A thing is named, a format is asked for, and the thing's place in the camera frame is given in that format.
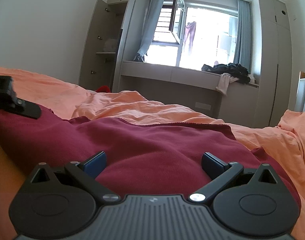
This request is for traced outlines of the light blue curtain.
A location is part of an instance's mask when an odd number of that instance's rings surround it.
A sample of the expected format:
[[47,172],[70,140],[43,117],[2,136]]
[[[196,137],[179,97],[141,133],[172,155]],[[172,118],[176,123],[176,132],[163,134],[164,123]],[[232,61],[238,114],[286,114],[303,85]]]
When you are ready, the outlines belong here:
[[238,0],[238,29],[234,63],[241,64],[250,71],[251,64],[251,10],[250,3]]
[[135,62],[144,62],[144,57],[153,41],[163,2],[164,0],[150,0],[146,21],[142,31],[141,45],[134,58]]

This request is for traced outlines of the orange duvet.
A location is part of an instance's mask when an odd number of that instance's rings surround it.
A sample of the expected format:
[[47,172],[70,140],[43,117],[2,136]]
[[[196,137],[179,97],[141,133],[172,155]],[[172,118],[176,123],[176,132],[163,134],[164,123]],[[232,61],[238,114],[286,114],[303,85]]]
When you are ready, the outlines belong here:
[[[182,105],[149,101],[138,92],[95,93],[78,85],[20,69],[0,67],[0,75],[11,76],[20,98],[41,104],[63,118],[86,116],[122,118],[138,125],[170,122],[220,124],[221,120]],[[292,231],[296,239],[305,239],[305,112],[287,110],[276,127],[247,128],[232,124],[236,139],[250,150],[262,147],[293,181],[301,200],[300,217]],[[0,239],[16,236],[8,208],[25,176],[0,146]]]

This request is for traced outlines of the right light blue curtain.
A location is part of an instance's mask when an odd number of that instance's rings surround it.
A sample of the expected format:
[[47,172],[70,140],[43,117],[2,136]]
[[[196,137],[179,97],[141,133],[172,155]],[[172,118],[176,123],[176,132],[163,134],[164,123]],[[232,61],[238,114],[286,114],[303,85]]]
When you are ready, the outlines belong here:
[[250,3],[238,0],[238,29],[234,63],[241,64],[250,71],[251,64],[251,10]]

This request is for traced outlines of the left light blue curtain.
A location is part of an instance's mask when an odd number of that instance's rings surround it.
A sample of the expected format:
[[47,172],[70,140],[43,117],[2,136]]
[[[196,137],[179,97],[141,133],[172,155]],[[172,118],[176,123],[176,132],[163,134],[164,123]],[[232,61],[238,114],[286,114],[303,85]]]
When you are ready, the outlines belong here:
[[141,45],[134,58],[135,62],[144,62],[144,57],[153,41],[163,2],[164,0],[150,0],[146,21],[142,31]]

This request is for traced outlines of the grey padded headboard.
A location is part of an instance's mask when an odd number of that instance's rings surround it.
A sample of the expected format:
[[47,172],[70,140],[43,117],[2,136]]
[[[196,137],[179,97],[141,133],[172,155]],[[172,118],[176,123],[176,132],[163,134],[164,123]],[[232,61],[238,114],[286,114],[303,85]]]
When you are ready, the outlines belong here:
[[295,112],[305,112],[305,72],[299,75]]

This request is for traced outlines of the maroon long sleeve shirt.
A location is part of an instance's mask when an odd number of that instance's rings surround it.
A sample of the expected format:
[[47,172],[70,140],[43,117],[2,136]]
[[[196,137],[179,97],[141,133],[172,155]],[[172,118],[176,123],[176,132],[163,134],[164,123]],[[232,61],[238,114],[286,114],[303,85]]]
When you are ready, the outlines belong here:
[[248,150],[228,125],[178,122],[134,125],[120,118],[64,120],[42,108],[39,119],[0,110],[0,145],[30,174],[40,162],[59,167],[105,152],[97,182],[126,194],[191,194],[210,182],[201,168],[206,152],[245,168],[270,164],[296,201],[299,194],[284,169],[262,148]]

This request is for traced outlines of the grey open wardrobe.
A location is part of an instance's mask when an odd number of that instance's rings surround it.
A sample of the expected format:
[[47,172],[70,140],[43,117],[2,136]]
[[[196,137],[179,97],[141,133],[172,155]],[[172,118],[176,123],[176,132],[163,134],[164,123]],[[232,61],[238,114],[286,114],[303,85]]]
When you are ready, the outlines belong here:
[[134,3],[135,0],[110,4],[97,0],[84,46],[81,87],[95,91],[108,86],[112,92],[117,90]]

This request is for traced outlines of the white garment hanging off bench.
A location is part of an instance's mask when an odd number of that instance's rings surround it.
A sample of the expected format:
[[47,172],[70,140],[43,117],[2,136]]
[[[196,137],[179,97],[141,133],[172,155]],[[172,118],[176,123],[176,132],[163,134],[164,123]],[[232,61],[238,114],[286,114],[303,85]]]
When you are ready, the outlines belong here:
[[216,86],[215,90],[220,92],[222,95],[227,95],[227,90],[230,83],[236,82],[239,79],[237,77],[232,76],[229,73],[221,74],[219,78],[218,85]]

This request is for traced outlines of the dark clothes pile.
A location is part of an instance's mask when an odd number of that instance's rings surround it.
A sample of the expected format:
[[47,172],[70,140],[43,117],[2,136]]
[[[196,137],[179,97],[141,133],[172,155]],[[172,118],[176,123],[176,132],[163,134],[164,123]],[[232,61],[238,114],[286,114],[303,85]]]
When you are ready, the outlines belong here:
[[213,67],[204,64],[201,68],[203,72],[211,72],[215,74],[230,74],[238,79],[238,83],[248,84],[251,78],[248,76],[248,70],[239,63],[217,64]]

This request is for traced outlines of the purple garment outside window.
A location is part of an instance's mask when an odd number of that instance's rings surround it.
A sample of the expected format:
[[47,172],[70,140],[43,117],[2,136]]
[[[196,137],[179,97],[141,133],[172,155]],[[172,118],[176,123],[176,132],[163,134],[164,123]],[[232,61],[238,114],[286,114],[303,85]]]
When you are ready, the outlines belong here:
[[189,51],[191,51],[191,49],[193,48],[195,32],[196,32],[196,22],[195,21],[188,22],[185,25],[183,45],[184,46],[187,45]]

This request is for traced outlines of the red plush object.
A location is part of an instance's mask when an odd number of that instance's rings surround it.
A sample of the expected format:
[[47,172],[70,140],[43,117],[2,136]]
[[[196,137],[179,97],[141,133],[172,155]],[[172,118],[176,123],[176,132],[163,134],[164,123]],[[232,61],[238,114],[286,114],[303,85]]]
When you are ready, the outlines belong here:
[[108,87],[106,85],[101,86],[98,89],[96,89],[96,93],[110,93],[110,92],[111,92],[110,87]]

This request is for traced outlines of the tall grey closet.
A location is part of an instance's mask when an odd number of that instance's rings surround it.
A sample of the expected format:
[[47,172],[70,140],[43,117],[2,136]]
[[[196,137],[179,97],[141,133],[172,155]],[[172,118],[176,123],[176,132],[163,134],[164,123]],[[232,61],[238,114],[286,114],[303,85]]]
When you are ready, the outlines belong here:
[[276,126],[288,108],[292,49],[286,5],[279,0],[252,0],[251,72],[259,85],[253,126]]

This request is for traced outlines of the grey window bench cabinet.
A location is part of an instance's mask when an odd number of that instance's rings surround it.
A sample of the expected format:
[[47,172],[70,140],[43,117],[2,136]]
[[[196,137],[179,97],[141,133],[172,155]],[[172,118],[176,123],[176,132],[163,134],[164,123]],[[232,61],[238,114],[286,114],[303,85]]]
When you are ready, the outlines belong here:
[[178,104],[225,122],[252,127],[258,86],[229,84],[227,94],[216,90],[220,76],[200,70],[124,61],[117,91],[139,92],[147,100]]

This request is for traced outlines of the open brown window sash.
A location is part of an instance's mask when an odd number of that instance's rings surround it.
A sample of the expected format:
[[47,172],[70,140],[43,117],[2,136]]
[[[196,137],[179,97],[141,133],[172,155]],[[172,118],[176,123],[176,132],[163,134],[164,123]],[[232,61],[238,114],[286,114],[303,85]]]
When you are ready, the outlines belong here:
[[184,0],[172,1],[169,31],[173,35],[177,44],[180,44],[181,42],[184,9],[185,9]]

